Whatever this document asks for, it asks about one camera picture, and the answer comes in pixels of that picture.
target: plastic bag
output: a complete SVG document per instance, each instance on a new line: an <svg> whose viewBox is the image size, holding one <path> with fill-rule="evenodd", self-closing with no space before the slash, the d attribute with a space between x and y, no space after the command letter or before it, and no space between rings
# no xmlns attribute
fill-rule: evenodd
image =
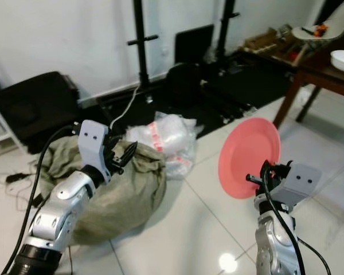
<svg viewBox="0 0 344 275"><path fill-rule="evenodd" d="M191 171L196 158L196 136L202 130L196 119L156 112L155 121L147 126L130 128L129 142L144 143L166 155L167 179L183 179Z"/></svg>

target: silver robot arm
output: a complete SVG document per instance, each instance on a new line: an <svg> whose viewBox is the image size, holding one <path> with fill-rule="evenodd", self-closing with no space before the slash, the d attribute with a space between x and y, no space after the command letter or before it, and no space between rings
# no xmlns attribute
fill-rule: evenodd
<svg viewBox="0 0 344 275"><path fill-rule="evenodd" d="M118 139L108 134L108 127L90 120L83 121L78 134L83 167L52 190L30 225L11 275L55 273L75 224L96 189L100 184L108 184L115 172L123 173L122 167L131 160L137 147L137 143L131 144L117 158L112 149Z"/></svg>
<svg viewBox="0 0 344 275"><path fill-rule="evenodd" d="M290 212L297 203L311 196L320 180L321 172L302 164L276 167L280 168L273 178L270 195L279 214L297 239L295 220L290 216ZM293 243L267 202L262 180L252 175L248 175L247 179L261 185L254 200L255 208L260 212L255 234L257 275L300 275Z"/></svg>

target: floor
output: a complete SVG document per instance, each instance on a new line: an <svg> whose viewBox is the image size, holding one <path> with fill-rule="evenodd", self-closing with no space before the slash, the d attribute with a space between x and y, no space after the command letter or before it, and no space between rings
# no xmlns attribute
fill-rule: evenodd
<svg viewBox="0 0 344 275"><path fill-rule="evenodd" d="M281 101L254 116L272 120ZM293 212L296 233L324 256L333 274L344 274L344 97L322 91L301 125L293 120L297 113L294 107L279 131L282 162L293 159L321 169L323 175L314 196ZM186 180L167 183L160 208L144 228L99 246L72 247L75 274L228 274L219 261L227 253L236 259L234 274L256 274L259 213L253 198L238 200L224 193L217 174L220 149L240 121L198 140L195 168ZM0 272L13 249L30 191L25 189L28 180L10 189L1 182L6 173L29 171L32 160L18 150L0 156ZM15 198L20 190L24 199ZM301 251L307 274L325 274L314 254L303 246ZM68 252L57 274L70 274Z"/></svg>

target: red plate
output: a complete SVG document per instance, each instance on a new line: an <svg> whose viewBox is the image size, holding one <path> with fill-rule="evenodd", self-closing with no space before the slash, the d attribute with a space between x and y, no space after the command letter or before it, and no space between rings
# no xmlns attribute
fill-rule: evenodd
<svg viewBox="0 0 344 275"><path fill-rule="evenodd" d="M252 118L242 122L230 133L219 158L219 179L223 189L232 197L245 199L255 195L259 186L246 180L247 174L260 176L268 160L280 159L280 136L272 122Z"/></svg>

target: black stand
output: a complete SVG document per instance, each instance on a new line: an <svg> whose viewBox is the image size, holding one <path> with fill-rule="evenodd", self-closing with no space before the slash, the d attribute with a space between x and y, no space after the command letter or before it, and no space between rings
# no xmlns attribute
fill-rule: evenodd
<svg viewBox="0 0 344 275"><path fill-rule="evenodd" d="M223 17L221 19L222 25L217 47L217 60L220 65L225 60L225 43L227 39L229 20L240 15L240 13L233 12L235 2L236 0L226 0L224 4Z"/></svg>
<svg viewBox="0 0 344 275"><path fill-rule="evenodd" d="M147 71L147 61L145 56L145 41L150 41L158 38L158 35L145 37L144 34L144 20L143 20L143 3L142 0L133 0L134 2L134 16L135 16L135 28L136 39L128 41L127 45L137 45L139 54L139 79L140 88L147 89L149 87L149 76Z"/></svg>

